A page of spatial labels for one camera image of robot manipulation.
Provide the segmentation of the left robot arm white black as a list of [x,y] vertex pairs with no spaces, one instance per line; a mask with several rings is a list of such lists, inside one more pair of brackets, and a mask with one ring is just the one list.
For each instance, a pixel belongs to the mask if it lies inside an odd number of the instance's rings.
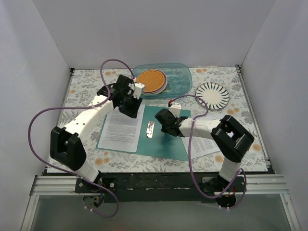
[[141,105],[142,83],[119,75],[116,83],[103,86],[75,119],[63,128],[51,131],[50,157],[86,180],[86,187],[93,193],[102,188],[99,171],[87,160],[82,141],[93,128],[114,109],[136,118]]

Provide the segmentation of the silver folder clip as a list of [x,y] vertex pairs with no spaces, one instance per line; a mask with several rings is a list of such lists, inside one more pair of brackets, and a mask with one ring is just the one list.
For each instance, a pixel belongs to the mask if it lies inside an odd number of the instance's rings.
[[154,121],[149,121],[146,129],[146,136],[147,138],[152,138],[153,137],[153,132],[154,132]]

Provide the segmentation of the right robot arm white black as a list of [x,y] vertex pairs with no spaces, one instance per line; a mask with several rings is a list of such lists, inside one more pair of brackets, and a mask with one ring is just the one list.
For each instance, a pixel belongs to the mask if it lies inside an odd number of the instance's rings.
[[170,110],[162,109],[155,115],[162,125],[161,131],[174,137],[193,137],[213,140],[224,160],[217,176],[218,187],[229,191],[235,186],[234,176],[246,152],[254,142],[253,135],[233,116],[218,120],[203,120],[187,116],[176,117]]

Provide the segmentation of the printed paper stack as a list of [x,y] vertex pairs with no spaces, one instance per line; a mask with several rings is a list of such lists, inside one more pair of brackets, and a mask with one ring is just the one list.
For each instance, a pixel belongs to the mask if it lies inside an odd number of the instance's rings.
[[[181,138],[183,145],[180,153],[177,155],[178,160],[188,161],[188,144],[189,137]],[[213,140],[192,137],[191,143],[191,159],[196,159],[205,155],[219,152],[219,148]]]

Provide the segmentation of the printed paper sheet top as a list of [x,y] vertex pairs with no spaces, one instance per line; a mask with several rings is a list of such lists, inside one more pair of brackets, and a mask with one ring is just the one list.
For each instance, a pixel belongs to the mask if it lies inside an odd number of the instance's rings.
[[130,118],[118,109],[109,113],[103,123],[98,149],[135,153],[141,132],[145,106],[141,105],[136,118]]

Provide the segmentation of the teal plastic folder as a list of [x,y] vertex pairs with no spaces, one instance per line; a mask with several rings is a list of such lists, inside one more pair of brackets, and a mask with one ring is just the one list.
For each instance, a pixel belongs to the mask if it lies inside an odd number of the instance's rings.
[[[173,137],[161,131],[162,125],[154,117],[161,109],[163,107],[145,105],[138,147],[133,154],[178,160],[177,155],[183,142],[180,137]],[[152,138],[146,136],[149,121],[155,122]]]

